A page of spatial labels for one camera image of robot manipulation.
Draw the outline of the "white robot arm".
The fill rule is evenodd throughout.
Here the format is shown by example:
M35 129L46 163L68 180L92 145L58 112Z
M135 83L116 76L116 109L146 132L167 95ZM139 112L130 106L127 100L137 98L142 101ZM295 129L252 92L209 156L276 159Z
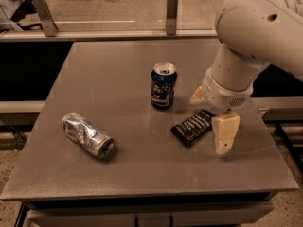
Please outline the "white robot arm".
M303 79L303 0L225 0L215 29L221 45L190 102L215 114L214 144L223 155L233 148L237 110L263 70L273 64Z

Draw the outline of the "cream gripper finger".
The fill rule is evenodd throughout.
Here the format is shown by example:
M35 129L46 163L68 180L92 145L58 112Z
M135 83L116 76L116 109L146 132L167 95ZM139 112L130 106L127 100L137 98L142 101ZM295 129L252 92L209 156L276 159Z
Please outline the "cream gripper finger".
M223 113L213 117L211 123L216 153L224 155L233 148L240 125L240 117L234 112Z
M204 97L204 91L203 91L203 87L199 86L194 94L191 96L189 103L191 105L198 105L198 104L202 104L205 102L205 97Z

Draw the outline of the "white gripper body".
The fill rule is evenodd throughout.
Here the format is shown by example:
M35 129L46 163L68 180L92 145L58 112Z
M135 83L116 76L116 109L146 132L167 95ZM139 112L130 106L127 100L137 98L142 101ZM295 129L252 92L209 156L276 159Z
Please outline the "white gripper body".
M238 110L244 106L253 92L249 85L244 91L232 91L219 85L211 76L211 69L207 69L202 80L204 101L219 111Z

